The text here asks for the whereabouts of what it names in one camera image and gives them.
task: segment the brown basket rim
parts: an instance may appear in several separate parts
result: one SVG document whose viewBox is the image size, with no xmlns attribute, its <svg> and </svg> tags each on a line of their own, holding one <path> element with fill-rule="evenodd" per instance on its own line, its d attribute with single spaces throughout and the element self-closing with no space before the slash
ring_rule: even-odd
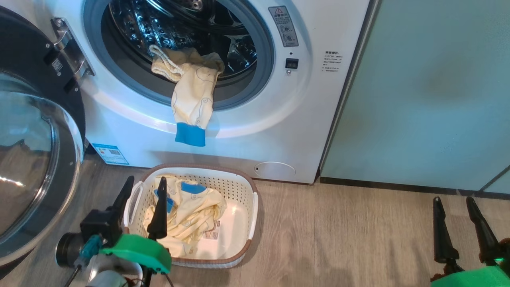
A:
<svg viewBox="0 0 510 287">
<path fill-rule="evenodd" d="M 156 165 L 152 169 L 148 170 L 147 173 L 145 173 L 142 176 L 140 181 L 145 182 L 151 174 L 153 174 L 154 172 L 156 172 L 160 169 L 166 169 L 166 168 L 204 169 L 204 170 L 214 170 L 214 171 L 227 172 L 227 173 L 239 175 L 239 176 L 243 177 L 244 179 L 246 179 L 246 181 L 248 181 L 248 183 L 250 184 L 251 190 L 254 193 L 257 193 L 257 196 L 258 196 L 258 191 L 257 191 L 257 187 L 255 186 L 255 182 L 246 173 L 236 170 L 236 169 L 222 168 L 219 166 L 210 166 L 210 165 L 205 165 L 205 164 L 166 164 L 166 163 L 164 163 L 164 164 Z M 172 257 L 172 261 L 179 262 L 179 263 L 187 263 L 187 264 L 217 264 L 217 265 L 218 264 L 227 264 L 227 263 L 234 262 L 234 261 L 238 260 L 239 258 L 241 258 L 246 253 L 246 251 L 248 251 L 248 248 L 250 247 L 250 245 L 251 245 L 251 239 L 248 239 L 246 241 L 246 243 L 244 244 L 243 248 L 236 255 L 234 255 L 230 258 L 225 258 L 225 259 L 187 259 L 187 258 Z"/>
</svg>

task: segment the basket handle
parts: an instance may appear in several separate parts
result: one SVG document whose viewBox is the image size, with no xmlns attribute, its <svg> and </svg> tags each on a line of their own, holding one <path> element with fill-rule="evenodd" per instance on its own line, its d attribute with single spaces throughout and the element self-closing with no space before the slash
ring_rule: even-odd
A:
<svg viewBox="0 0 510 287">
<path fill-rule="evenodd" d="M 127 227 L 133 223 L 133 215 L 136 211 L 136 207 L 138 202 L 140 201 L 140 195 L 143 191 L 143 181 L 139 181 L 133 186 L 133 190 L 131 191 L 131 196 L 126 202 L 126 208 L 124 210 L 124 226 Z"/>
<path fill-rule="evenodd" d="M 248 239 L 252 239 L 253 234 L 255 233 L 255 225 L 257 224 L 258 213 L 259 213 L 259 195 L 257 193 L 253 193 L 253 207 L 251 209 L 251 226 Z"/>
</svg>

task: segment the blue cuff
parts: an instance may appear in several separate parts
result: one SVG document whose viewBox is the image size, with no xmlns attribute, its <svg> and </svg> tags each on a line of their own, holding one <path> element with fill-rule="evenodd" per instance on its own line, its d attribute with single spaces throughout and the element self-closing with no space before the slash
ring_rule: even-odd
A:
<svg viewBox="0 0 510 287">
<path fill-rule="evenodd" d="M 182 142 L 190 146 L 205 147 L 206 130 L 186 123 L 177 123 L 177 135 L 175 135 L 175 141 Z"/>
</svg>

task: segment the wooden floor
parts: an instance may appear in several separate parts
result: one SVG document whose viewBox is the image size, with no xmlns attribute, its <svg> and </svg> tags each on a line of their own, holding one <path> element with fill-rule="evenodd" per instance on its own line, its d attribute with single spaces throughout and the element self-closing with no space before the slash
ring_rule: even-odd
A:
<svg viewBox="0 0 510 287">
<path fill-rule="evenodd" d="M 144 169 L 86 158 L 66 218 L 0 286 L 62 286 L 71 271 L 57 267 L 55 244 L 92 208 L 111 204 L 125 179 Z M 243 262 L 229 270 L 173 267 L 175 286 L 429 286 L 442 266 L 433 260 L 435 195 L 327 184 L 257 181 L 258 225 Z M 474 269 L 478 244 L 465 198 L 441 196 L 460 266 Z M 476 199 L 498 239 L 510 236 L 510 201 Z M 156 277 L 152 287 L 169 286 Z"/>
</svg>

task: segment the black baseboard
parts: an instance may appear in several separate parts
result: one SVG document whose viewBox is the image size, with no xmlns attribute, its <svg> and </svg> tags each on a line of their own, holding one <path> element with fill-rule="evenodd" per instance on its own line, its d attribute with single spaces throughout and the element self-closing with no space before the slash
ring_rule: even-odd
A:
<svg viewBox="0 0 510 287">
<path fill-rule="evenodd" d="M 486 192 L 480 192 L 477 190 L 464 190 L 464 189 L 452 189 L 452 188 L 418 186 L 418 185 L 407 185 L 407 184 L 396 184 L 396 183 L 384 183 L 384 182 L 340 179 L 340 178 L 331 178 L 331 177 L 321 177 L 320 182 L 327 183 L 327 184 L 382 188 L 382 189 L 391 189 L 391 190 L 403 190 L 406 192 L 416 192 L 416 193 L 430 193 L 430 194 L 440 194 L 440 195 L 461 195 L 461 196 L 471 196 L 471 197 L 480 197 L 480 198 L 510 200 L 510 194 L 486 193 Z"/>
</svg>

